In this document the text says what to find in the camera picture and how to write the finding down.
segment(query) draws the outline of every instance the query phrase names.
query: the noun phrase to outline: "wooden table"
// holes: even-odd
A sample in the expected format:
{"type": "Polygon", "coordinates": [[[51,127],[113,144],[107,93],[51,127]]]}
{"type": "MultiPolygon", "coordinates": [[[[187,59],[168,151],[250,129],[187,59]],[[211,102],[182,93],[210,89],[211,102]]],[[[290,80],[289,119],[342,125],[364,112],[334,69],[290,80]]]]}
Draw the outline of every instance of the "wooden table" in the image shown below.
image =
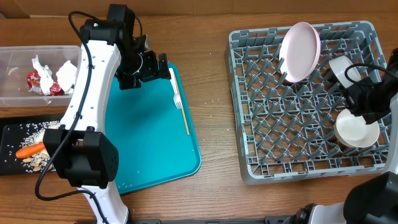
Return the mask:
{"type": "MultiPolygon", "coordinates": [[[[156,16],[141,18],[152,49],[178,67],[202,155],[193,176],[122,196],[135,219],[262,218],[293,214],[308,203],[329,205],[373,175],[327,177],[286,184],[246,185],[241,180],[234,137],[234,113],[226,78],[224,51],[233,30],[368,20],[386,56],[398,46],[398,14],[263,14],[228,16],[156,16]]],[[[67,19],[1,20],[0,46],[80,45],[67,19]]],[[[65,108],[2,108],[0,116],[63,112],[65,108]]],[[[73,223],[94,219],[82,195],[54,202],[36,199],[38,175],[0,177],[0,223],[73,223]]],[[[50,174],[41,192],[73,190],[50,174]]]]}

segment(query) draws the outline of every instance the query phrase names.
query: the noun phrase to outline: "teal tray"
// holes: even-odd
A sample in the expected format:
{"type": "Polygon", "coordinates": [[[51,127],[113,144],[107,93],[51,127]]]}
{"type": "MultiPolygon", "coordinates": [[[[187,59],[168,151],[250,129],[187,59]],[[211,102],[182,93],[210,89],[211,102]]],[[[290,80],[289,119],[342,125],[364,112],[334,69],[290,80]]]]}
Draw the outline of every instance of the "teal tray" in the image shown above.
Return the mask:
{"type": "Polygon", "coordinates": [[[176,66],[190,135],[182,111],[173,101],[169,80],[143,83],[141,88],[119,89],[114,80],[105,117],[106,137],[119,151],[116,185],[125,194],[196,173],[201,164],[198,141],[176,66]]]}

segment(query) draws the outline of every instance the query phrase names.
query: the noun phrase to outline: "transparent container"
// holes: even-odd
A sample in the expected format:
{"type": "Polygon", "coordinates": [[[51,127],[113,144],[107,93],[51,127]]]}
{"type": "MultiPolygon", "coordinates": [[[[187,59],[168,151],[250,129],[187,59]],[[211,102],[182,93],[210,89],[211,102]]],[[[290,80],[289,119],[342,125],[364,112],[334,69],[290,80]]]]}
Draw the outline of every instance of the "transparent container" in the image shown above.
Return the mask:
{"type": "Polygon", "coordinates": [[[78,46],[0,47],[0,107],[68,106],[72,95],[43,96],[30,92],[27,75],[35,71],[32,58],[39,56],[48,65],[52,78],[67,61],[79,71],[81,49],[78,46]]]}

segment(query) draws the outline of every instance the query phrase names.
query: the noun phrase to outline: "carrot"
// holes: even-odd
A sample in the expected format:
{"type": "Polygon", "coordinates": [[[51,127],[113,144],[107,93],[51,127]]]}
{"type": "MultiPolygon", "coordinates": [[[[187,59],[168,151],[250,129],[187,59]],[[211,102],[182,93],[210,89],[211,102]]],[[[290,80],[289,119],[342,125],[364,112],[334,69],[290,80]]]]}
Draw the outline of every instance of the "carrot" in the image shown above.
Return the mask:
{"type": "Polygon", "coordinates": [[[23,147],[22,149],[18,150],[16,153],[17,158],[19,159],[24,159],[24,158],[28,158],[29,156],[40,152],[41,150],[45,149],[44,144],[38,143],[36,145],[33,146],[27,146],[27,147],[23,147]]]}

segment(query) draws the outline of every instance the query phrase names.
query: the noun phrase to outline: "metal dish rack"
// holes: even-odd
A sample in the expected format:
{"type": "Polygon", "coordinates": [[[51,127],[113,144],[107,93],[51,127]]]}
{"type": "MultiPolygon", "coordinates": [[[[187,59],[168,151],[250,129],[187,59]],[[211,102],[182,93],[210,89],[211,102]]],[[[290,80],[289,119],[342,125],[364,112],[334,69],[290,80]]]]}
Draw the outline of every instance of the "metal dish rack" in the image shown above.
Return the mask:
{"type": "MultiPolygon", "coordinates": [[[[313,25],[321,40],[320,58],[308,79],[285,81],[279,60],[290,27],[237,30],[226,49],[228,82],[236,118],[241,176],[247,184],[271,184],[333,175],[382,171],[387,159],[391,116],[379,120],[373,146],[348,148],[333,125],[345,108],[342,86],[328,61],[341,55],[353,63],[386,67],[373,25],[367,21],[313,25]]],[[[379,82],[377,70],[359,68],[379,82]]]]}

